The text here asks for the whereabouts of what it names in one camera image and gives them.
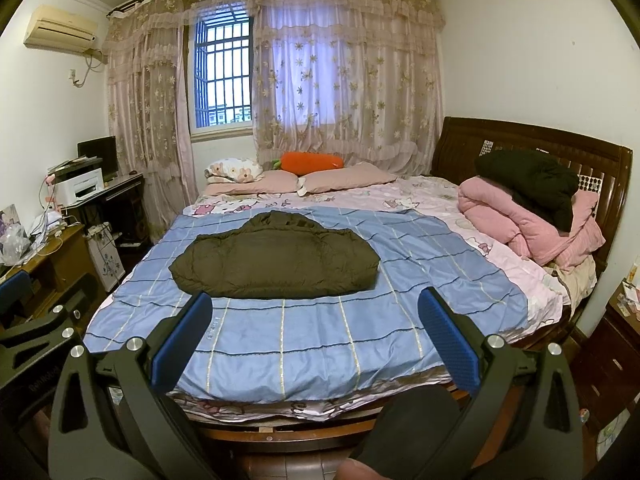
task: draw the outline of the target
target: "computer monitor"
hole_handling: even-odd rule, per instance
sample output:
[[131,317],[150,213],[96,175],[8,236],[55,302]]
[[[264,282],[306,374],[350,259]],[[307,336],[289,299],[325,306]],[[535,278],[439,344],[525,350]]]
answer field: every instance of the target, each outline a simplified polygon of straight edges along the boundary
[[116,152],[116,138],[101,137],[100,139],[78,142],[78,156],[99,156],[102,159],[102,178],[104,181],[118,176],[118,154]]

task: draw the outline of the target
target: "floral pillow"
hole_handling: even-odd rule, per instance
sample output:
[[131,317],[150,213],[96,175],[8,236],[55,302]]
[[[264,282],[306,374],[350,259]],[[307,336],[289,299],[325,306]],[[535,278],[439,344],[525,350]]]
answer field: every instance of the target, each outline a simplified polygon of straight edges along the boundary
[[245,184],[262,178],[262,166],[250,158],[221,158],[204,170],[210,184]]

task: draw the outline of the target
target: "pink comforter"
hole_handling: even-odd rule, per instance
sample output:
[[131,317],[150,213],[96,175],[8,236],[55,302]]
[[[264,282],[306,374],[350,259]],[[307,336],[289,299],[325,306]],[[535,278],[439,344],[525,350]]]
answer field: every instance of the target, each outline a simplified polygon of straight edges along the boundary
[[509,190],[499,184],[475,176],[465,180],[458,189],[458,208],[476,229],[540,266],[555,259],[561,269],[579,265],[604,243],[592,216],[597,202],[597,193],[578,190],[573,198],[571,232],[561,233],[535,213],[516,204]]

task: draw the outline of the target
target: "black desk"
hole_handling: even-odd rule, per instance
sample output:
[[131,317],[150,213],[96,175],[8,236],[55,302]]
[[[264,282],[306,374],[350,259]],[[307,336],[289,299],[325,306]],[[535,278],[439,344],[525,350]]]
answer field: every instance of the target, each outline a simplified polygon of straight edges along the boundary
[[62,208],[65,216],[73,216],[85,225],[109,222],[116,248],[127,274],[146,254],[151,241],[142,204],[145,177],[142,174],[118,176],[105,188],[75,204]]

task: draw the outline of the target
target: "wooden headboard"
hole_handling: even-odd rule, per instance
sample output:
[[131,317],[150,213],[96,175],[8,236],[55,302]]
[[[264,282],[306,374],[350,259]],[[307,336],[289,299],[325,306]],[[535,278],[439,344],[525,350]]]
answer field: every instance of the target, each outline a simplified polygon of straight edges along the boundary
[[513,148],[543,150],[578,175],[602,180],[601,184],[598,182],[596,222],[606,243],[593,253],[598,273],[602,272],[625,205],[632,150],[606,140],[531,124],[446,117],[433,154],[431,174],[460,184],[476,175],[474,160],[481,151]]

